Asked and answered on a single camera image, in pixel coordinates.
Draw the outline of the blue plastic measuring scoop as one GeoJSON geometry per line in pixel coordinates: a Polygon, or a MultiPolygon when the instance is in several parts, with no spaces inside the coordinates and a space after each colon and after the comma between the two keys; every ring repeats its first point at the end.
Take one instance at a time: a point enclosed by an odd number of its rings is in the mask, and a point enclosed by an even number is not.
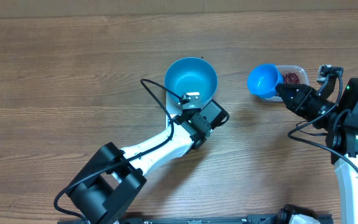
{"type": "Polygon", "coordinates": [[[284,83],[283,76],[274,64],[255,67],[247,79],[247,87],[252,95],[271,98],[277,94],[276,86],[284,83]]]}

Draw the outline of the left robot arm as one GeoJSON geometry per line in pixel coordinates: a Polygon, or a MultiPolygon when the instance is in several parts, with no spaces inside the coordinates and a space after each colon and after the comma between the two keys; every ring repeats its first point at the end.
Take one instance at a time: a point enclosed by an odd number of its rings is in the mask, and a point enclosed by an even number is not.
{"type": "Polygon", "coordinates": [[[211,100],[203,108],[183,110],[158,135],[118,149],[109,142],[69,183],[64,193],[84,223],[115,223],[145,185],[147,174],[172,159],[198,149],[229,114],[211,100]]]}

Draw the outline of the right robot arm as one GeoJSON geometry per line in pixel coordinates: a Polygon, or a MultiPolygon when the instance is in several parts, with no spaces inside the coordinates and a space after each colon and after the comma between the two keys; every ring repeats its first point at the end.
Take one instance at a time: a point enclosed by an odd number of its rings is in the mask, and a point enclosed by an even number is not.
{"type": "Polygon", "coordinates": [[[319,90],[279,84],[285,106],[303,118],[288,137],[328,151],[339,184],[341,221],[358,223],[358,78],[330,76],[319,90]]]}

